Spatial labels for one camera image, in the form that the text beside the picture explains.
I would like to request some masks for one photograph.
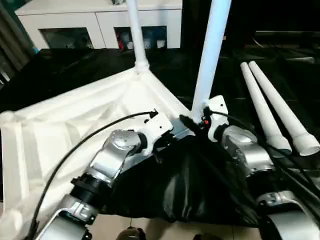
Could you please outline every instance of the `black table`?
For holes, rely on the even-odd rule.
[[[183,103],[191,108],[201,53],[180,49],[147,51],[151,71]],[[276,89],[287,101],[304,126],[320,140],[320,52],[316,50],[283,50],[253,48],[223,49],[220,55],[211,96],[223,95],[229,113],[248,121],[263,135],[257,114],[240,70],[243,61],[255,60]],[[0,112],[30,106],[77,87],[124,71],[134,66],[132,51],[115,49],[40,51],[6,86],[0,90]],[[281,131],[290,139],[274,114]],[[320,155],[296,158],[306,169],[318,169]],[[122,215],[130,215],[130,210]],[[145,213],[143,217],[156,214]],[[171,220],[204,221],[200,218]],[[251,221],[240,225],[252,226]]]

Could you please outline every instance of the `metal bracket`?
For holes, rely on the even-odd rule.
[[[273,168],[269,154],[258,145],[256,136],[248,130],[229,126],[222,134],[221,144],[233,159],[246,166],[248,175]]]

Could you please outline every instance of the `black fabric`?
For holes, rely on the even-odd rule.
[[[121,176],[106,214],[256,226],[254,201],[239,182],[227,179],[234,164],[218,144],[188,136],[160,157],[162,164],[152,157]]]
[[[229,113],[254,125],[263,135],[240,70],[242,61],[256,60],[304,126],[320,140],[319,56],[317,50],[223,49],[211,96],[223,95]],[[191,108],[201,52],[153,50],[147,51],[147,57],[151,71]],[[134,61],[132,51],[42,50],[0,90],[0,112],[16,111],[119,73],[133,67]],[[168,221],[258,224],[244,173],[219,146],[190,136],[160,154],[163,164],[151,158],[121,176],[112,196],[106,196],[105,213]],[[320,153],[299,157],[294,151],[292,155],[304,168],[313,170],[313,177],[319,175]]]

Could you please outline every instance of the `black cable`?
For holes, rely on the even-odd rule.
[[[125,116],[125,117],[122,117],[118,120],[115,120],[97,130],[95,130],[94,132],[90,133],[88,136],[86,136],[85,138],[83,138],[81,141],[79,141],[61,160],[60,162],[57,164],[57,166],[55,167],[55,169],[52,171],[52,174],[50,176],[50,178],[48,179],[48,181],[46,182],[46,185],[43,189],[43,192],[41,194],[41,197],[39,199],[39,202],[35,208],[35,211],[34,211],[34,214],[33,214],[33,217],[32,217],[32,220],[31,220],[31,224],[30,224],[30,228],[29,228],[29,231],[28,231],[28,234],[27,234],[27,237],[26,239],[27,240],[33,240],[36,232],[37,232],[37,217],[38,217],[38,214],[39,214],[39,211],[40,211],[40,207],[42,205],[42,202],[46,196],[46,193],[53,181],[53,179],[55,178],[55,175],[57,174],[57,172],[59,171],[59,169],[61,168],[61,166],[65,163],[65,161],[71,156],[71,154],[73,154],[82,144],[84,144],[87,140],[89,140],[90,138],[92,138],[93,136],[95,136],[96,134],[100,133],[101,131],[115,125],[115,124],[118,124],[124,120],[127,120],[127,119],[131,119],[131,118],[134,118],[134,117],[137,117],[137,116],[142,116],[142,115],[150,115],[151,117],[155,116],[157,114],[157,112],[155,111],[145,111],[145,112],[138,112],[138,113],[134,113],[134,114],[131,114],[131,115],[128,115],[128,116]]]

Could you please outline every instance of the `white cap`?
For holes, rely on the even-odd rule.
[[[275,147],[276,149],[279,149],[280,151],[284,152],[287,155],[290,155],[292,153],[292,149],[288,140],[282,135],[267,136],[266,142],[271,146]],[[283,158],[283,155],[281,153],[275,150],[271,150],[271,152],[273,157]]]
[[[320,144],[315,136],[306,132],[293,138],[293,144],[301,156],[309,156],[320,151]]]

